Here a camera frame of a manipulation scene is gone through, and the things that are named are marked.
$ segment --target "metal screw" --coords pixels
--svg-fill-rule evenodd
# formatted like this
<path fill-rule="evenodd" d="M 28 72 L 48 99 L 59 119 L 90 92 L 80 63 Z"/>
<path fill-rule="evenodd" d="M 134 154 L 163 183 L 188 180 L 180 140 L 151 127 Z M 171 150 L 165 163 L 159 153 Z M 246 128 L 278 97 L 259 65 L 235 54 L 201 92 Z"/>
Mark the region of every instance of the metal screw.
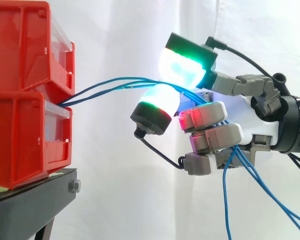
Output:
<path fill-rule="evenodd" d="M 81 181 L 79 179 L 73 180 L 71 184 L 71 192 L 79 193 L 81 189 Z"/>

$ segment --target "blue cable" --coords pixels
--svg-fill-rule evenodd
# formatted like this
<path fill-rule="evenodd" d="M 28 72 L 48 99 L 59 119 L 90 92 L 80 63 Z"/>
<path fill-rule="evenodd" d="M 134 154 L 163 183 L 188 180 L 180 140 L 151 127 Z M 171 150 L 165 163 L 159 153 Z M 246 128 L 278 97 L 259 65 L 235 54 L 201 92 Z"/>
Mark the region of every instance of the blue cable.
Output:
<path fill-rule="evenodd" d="M 225 227 L 226 232 L 228 234 L 228 239 L 232 240 L 230 227 L 229 227 L 229 214 L 228 214 L 228 198 L 227 198 L 227 186 L 226 186 L 226 173 L 229 167 L 229 164 L 232 162 L 235 154 L 237 153 L 238 145 L 235 146 L 234 151 L 232 152 L 231 156 L 229 157 L 228 161 L 224 166 L 223 175 L 222 175 L 222 184 L 223 184 L 223 198 L 224 198 L 224 213 L 225 213 Z"/>
<path fill-rule="evenodd" d="M 242 151 L 238 149 L 238 153 L 236 153 L 236 156 L 244 166 L 244 168 L 250 173 L 250 175 L 257 181 L 257 183 L 262 187 L 262 189 L 282 208 L 282 210 L 288 215 L 288 217 L 292 220 L 292 222 L 297 226 L 297 228 L 300 230 L 300 225 L 296 222 L 296 220 L 293 218 L 297 218 L 300 221 L 300 217 L 290 211 L 288 208 L 286 208 L 274 195 L 273 193 L 269 190 L 269 188 L 266 186 L 266 184 L 263 182 L 261 179 L 260 175 L 258 174 L 257 170 L 254 168 L 254 166 L 247 160 L 247 158 L 244 156 Z"/>
<path fill-rule="evenodd" d="M 105 83 L 109 83 L 110 80 L 108 81 L 104 81 L 104 82 L 101 82 L 101 83 L 98 83 L 96 85 L 94 85 L 94 87 L 96 86 L 100 86 L 100 85 L 103 85 Z M 146 85 L 137 85 L 137 86 L 131 86 L 131 85 L 134 85 L 134 84 L 140 84 L 140 83 L 150 83 L 150 84 L 146 84 Z M 125 84 L 122 84 L 122 85 L 119 85 L 119 86 L 116 86 L 116 87 L 113 87 L 113 88 L 110 88 L 110 89 L 107 89 L 107 90 L 103 90 L 103 91 L 100 91 L 100 92 L 97 92 L 91 96 L 88 96 L 88 97 L 85 97 L 85 98 L 82 98 L 82 99 L 79 99 L 79 100 L 76 100 L 76 101 L 71 101 L 71 102 L 67 102 L 68 100 L 70 99 L 73 99 L 74 97 L 77 97 L 85 92 L 87 92 L 88 90 L 92 89 L 92 87 L 88 87 L 87 89 L 77 93 L 75 96 L 71 96 L 69 97 L 67 100 L 59 103 L 58 105 L 60 107 L 70 107 L 70 106 L 73 106 L 73 105 L 76 105 L 76 104 L 79 104 L 79 103 L 82 103 L 84 101 L 87 101 L 87 100 L 90 100 L 90 99 L 93 99 L 93 98 L 96 98 L 96 97 L 99 97 L 101 95 L 104 95 L 104 94 L 107 94 L 107 93 L 110 93 L 114 90 L 119 90 L 119 89 L 124 89 L 126 87 L 129 87 L 129 88 L 138 88 L 140 86 L 142 87 L 152 87 L 154 86 L 154 84 L 167 84 L 167 85 L 170 85 L 172 86 L 176 91 L 178 91 L 179 93 L 183 93 L 187 98 L 189 98 L 190 100 L 192 100 L 193 102 L 195 102 L 197 105 L 201 105 L 201 104 L 205 104 L 207 103 L 203 98 L 201 98 L 200 96 L 196 95 L 194 92 L 188 90 L 188 89 L 185 89 L 183 87 L 180 87 L 180 86 L 177 86 L 177 85 L 174 85 L 174 84 L 171 84 L 171 83 L 167 83 L 167 82 L 161 82 L 161 81 L 154 81 L 154 80 L 139 80 L 139 81 L 133 81 L 133 82 L 128 82 L 128 83 L 125 83 Z"/>
<path fill-rule="evenodd" d="M 114 88 L 111 88 L 112 90 L 108 89 L 108 90 L 110 90 L 110 91 L 107 91 L 107 90 L 106 90 L 107 92 L 103 92 L 101 95 L 98 95 L 98 94 L 101 93 L 101 92 L 98 92 L 98 93 L 92 95 L 92 96 L 94 96 L 94 97 L 92 97 L 92 96 L 86 97 L 86 98 L 83 98 L 83 99 L 84 99 L 83 101 L 81 101 L 81 100 L 73 101 L 73 102 L 71 102 L 71 103 L 72 103 L 71 105 L 69 105 L 70 102 L 68 102 L 68 105 L 65 105 L 65 102 L 67 102 L 67 101 L 69 101 L 69 100 L 71 100 L 71 99 L 73 99 L 73 98 L 75 98 L 75 97 L 77 97 L 77 96 L 79 96 L 79 95 L 81 95 L 81 94 L 83 94 L 83 93 L 85 93 L 85 92 L 91 90 L 91 89 L 94 89 L 94 88 L 96 88 L 96 87 L 98 87 L 98 86 L 101 86 L 101 85 L 104 85 L 104 84 L 108 84 L 108 83 L 111 83 L 111 82 L 114 82 L 114 81 L 121 81 L 121 80 L 140 80 L 140 83 L 166 84 L 166 85 L 169 85 L 169 86 L 173 87 L 173 88 L 174 88 L 176 91 L 178 91 L 179 93 L 184 93 L 184 95 L 185 95 L 186 97 L 191 96 L 190 99 L 191 99 L 193 102 L 195 102 L 197 105 L 207 103 L 203 98 L 201 98 L 200 96 L 196 95 L 194 92 L 192 92 L 192 91 L 190 91 L 190 90 L 188 90 L 188 89 L 186 89 L 186 88 L 180 87 L 180 86 L 178 86 L 178 85 L 175 85 L 175 84 L 172 84 L 172 83 L 168 83 L 168 82 L 164 82 L 164 81 L 155 81 L 155 80 L 152 80 L 152 79 L 149 79 L 149 78 L 146 78 L 146 77 L 129 76 L 129 77 L 117 77 L 117 78 L 113 78 L 113 79 L 110 79 L 110 80 L 107 80 L 107 81 L 103 81 L 103 82 L 97 83 L 97 84 L 95 84 L 95 85 L 93 85 L 93 86 L 90 86 L 90 87 L 88 87 L 88 88 L 82 90 L 81 92 L 78 92 L 78 93 L 76 93 L 75 95 L 73 95 L 73 96 L 67 98 L 66 100 L 60 102 L 58 105 L 59 105 L 60 107 L 71 106 L 71 105 L 74 105 L 74 104 L 82 103 L 82 102 L 84 102 L 84 101 L 86 101 L 86 100 L 89 100 L 89 99 L 92 99 L 92 98 L 96 98 L 96 97 L 101 96 L 101 95 L 103 95 L 103 94 L 105 94 L 105 93 L 109 93 L 109 92 L 111 92 L 111 91 L 113 91 L 113 90 L 120 89 L 120 88 L 114 87 Z"/>

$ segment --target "green led light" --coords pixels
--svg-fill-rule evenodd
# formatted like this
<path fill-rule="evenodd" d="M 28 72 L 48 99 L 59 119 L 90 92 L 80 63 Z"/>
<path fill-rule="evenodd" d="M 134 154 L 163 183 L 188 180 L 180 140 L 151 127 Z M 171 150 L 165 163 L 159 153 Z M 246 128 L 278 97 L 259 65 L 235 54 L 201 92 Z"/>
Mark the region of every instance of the green led light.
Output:
<path fill-rule="evenodd" d="M 194 89 L 206 74 L 199 62 L 167 48 L 162 51 L 159 72 L 164 82 L 189 90 Z"/>
<path fill-rule="evenodd" d="M 151 87 L 140 99 L 139 103 L 146 102 L 165 111 L 171 118 L 175 115 L 179 104 L 179 93 L 166 84 L 157 84 Z"/>

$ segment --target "red storage drawer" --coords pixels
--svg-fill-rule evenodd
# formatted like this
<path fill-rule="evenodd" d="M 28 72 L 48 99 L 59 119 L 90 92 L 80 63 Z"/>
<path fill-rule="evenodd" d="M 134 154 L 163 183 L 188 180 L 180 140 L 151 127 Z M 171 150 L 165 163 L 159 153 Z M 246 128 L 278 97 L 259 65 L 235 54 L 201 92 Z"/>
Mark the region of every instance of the red storage drawer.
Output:
<path fill-rule="evenodd" d="M 54 104 L 75 93 L 75 46 L 47 2 L 0 0 L 0 91 L 39 91 Z"/>
<path fill-rule="evenodd" d="M 0 187 L 14 189 L 71 164 L 72 111 L 39 92 L 0 92 Z"/>

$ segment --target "white backdrop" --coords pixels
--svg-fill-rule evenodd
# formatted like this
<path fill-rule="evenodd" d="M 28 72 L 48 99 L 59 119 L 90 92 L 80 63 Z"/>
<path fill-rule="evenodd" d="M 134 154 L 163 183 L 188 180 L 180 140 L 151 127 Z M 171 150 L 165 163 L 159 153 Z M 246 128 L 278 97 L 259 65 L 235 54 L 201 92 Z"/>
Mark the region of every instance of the white backdrop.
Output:
<path fill-rule="evenodd" d="M 270 73 L 286 74 L 290 91 L 300 96 L 300 0 L 49 2 L 76 46 L 77 92 L 115 77 L 158 79 L 161 50 L 176 32 L 198 44 L 208 36 L 227 42 Z M 226 52 L 219 53 L 217 70 L 258 73 Z M 73 107 L 71 167 L 78 168 L 82 188 L 55 218 L 52 240 L 227 239 L 222 171 L 188 176 L 134 138 L 130 114 L 144 91 L 112 92 Z M 174 121 L 163 136 L 147 139 L 176 159 L 191 151 L 188 137 Z M 300 171 L 288 157 L 258 153 L 256 168 L 283 204 L 300 215 Z M 227 189 L 234 240 L 300 239 L 299 230 L 244 169 L 228 171 Z"/>

